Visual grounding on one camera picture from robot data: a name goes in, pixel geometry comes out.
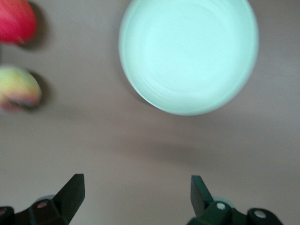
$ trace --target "screw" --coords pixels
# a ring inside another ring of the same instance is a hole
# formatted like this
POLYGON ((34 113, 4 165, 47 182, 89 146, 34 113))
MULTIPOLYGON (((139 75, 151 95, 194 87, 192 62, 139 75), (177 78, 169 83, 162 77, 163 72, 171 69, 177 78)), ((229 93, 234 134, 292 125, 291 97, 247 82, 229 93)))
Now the screw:
POLYGON ((0 216, 6 213, 7 208, 0 209, 0 216))
POLYGON ((225 209, 226 209, 226 206, 225 206, 223 203, 219 202, 219 203, 217 203, 217 208, 218 208, 219 210, 225 210, 225 209))
POLYGON ((46 205, 47 205, 47 201, 41 202, 41 203, 39 203, 39 204, 37 205, 37 208, 40 209, 40 208, 45 207, 46 205))
POLYGON ((261 219, 265 219, 265 218, 267 217, 266 214, 265 214, 263 211, 260 211, 260 210, 256 210, 256 211, 254 212, 254 214, 255 214, 257 217, 261 218, 261 219))

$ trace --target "red apple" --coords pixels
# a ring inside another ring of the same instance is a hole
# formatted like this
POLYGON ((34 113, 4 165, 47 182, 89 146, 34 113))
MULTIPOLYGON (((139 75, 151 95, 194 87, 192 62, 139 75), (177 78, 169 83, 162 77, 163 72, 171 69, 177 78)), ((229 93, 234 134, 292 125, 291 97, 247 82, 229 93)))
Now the red apple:
POLYGON ((36 17, 27 0, 0 0, 0 42, 22 44, 36 30, 36 17))

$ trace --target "beige table surface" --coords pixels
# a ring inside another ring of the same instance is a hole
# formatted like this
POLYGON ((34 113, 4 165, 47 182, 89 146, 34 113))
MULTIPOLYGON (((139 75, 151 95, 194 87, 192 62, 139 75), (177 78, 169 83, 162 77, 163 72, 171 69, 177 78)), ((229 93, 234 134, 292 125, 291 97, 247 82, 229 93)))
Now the beige table surface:
POLYGON ((72 225, 185 225, 190 176, 237 209, 300 224, 300 1, 251 0, 260 30, 242 92, 201 116, 147 104, 120 65, 129 0, 34 0, 35 43, 0 46, 0 62, 40 77, 42 106, 0 116, 0 205, 21 211, 84 173, 72 225))

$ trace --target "yellow-green apple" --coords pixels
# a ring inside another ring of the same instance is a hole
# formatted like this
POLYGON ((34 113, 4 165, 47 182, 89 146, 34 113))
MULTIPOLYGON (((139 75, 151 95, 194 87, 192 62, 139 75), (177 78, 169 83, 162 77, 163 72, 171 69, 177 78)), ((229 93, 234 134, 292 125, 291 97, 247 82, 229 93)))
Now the yellow-green apple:
POLYGON ((38 82, 26 70, 0 66, 0 111, 12 113, 39 105, 42 92, 38 82))

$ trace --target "apple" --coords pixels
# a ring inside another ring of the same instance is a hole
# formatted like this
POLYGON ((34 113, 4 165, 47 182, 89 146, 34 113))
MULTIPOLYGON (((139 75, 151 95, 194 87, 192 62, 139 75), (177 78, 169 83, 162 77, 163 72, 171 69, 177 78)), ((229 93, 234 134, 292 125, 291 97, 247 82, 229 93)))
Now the apple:
POLYGON ((0 111, 13 113, 39 105, 42 92, 38 82, 26 70, 0 66, 0 111))
POLYGON ((23 44, 36 31, 36 17, 27 0, 0 0, 0 42, 23 44))

